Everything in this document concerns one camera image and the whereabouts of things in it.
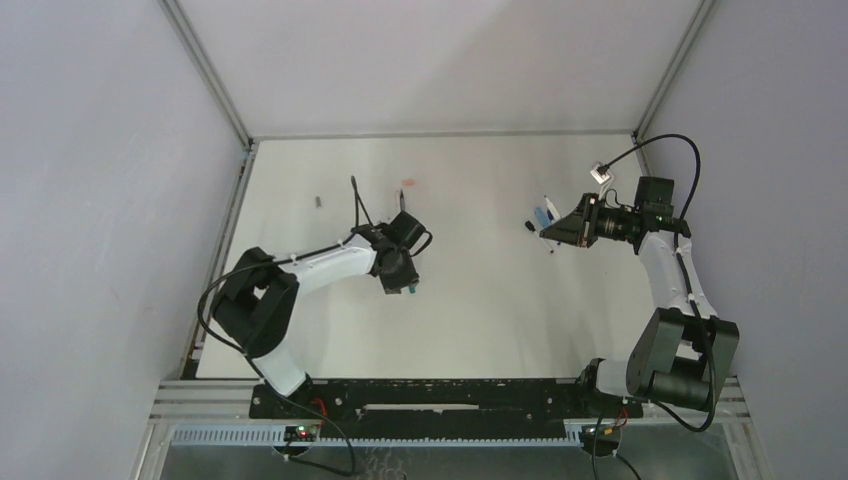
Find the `light blue correction tape pen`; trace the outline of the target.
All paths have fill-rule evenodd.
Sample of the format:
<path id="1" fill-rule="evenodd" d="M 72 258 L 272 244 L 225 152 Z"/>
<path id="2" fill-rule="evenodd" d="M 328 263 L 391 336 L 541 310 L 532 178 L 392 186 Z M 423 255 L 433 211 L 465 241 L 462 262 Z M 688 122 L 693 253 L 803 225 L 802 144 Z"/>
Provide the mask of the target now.
<path id="1" fill-rule="evenodd" d="M 536 207 L 534 209 L 534 214 L 537 222 L 539 223 L 542 229 L 548 228 L 551 224 L 550 219 L 547 215 L 547 210 L 541 207 Z"/>

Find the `white pen green end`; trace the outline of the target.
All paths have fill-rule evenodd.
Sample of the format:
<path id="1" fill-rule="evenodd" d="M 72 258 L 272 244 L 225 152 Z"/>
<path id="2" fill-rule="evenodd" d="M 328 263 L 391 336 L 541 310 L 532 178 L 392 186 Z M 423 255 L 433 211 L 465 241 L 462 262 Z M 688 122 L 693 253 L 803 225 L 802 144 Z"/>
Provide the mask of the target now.
<path id="1" fill-rule="evenodd" d="M 547 217 L 551 223 L 555 223 L 561 218 L 561 215 L 559 214 L 552 200 L 547 195 L 544 195 L 543 198 L 546 204 Z"/>

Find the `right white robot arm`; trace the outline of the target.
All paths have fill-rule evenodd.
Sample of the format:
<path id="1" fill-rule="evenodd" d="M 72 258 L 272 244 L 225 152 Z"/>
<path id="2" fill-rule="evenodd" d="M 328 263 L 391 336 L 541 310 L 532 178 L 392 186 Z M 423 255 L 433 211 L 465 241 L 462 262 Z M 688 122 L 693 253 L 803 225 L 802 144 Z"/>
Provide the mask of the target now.
<path id="1" fill-rule="evenodd" d="M 603 394 L 708 412 L 729 374 L 739 330 L 706 299 L 688 224 L 673 215 L 673 187 L 670 179 L 643 176 L 634 206 L 618 208 L 586 193 L 540 235 L 580 248 L 599 239 L 626 242 L 647 273 L 651 318 L 627 359 L 590 363 L 583 374 L 588 384 Z"/>

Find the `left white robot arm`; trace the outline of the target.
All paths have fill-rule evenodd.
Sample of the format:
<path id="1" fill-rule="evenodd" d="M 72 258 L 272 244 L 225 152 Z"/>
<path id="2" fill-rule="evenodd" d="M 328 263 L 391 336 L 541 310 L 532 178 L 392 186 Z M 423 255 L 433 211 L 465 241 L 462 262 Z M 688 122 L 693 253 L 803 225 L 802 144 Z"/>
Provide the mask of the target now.
<path id="1" fill-rule="evenodd" d="M 353 277 L 379 280 L 385 294 L 416 288 L 414 265 L 433 234 L 401 211 L 390 222 L 353 227 L 337 243 L 277 257 L 259 247 L 246 250 L 235 267 L 214 280 L 198 302 L 199 322 L 215 321 L 212 336 L 236 350 L 275 393 L 289 397 L 310 380 L 286 339 L 297 301 Z"/>

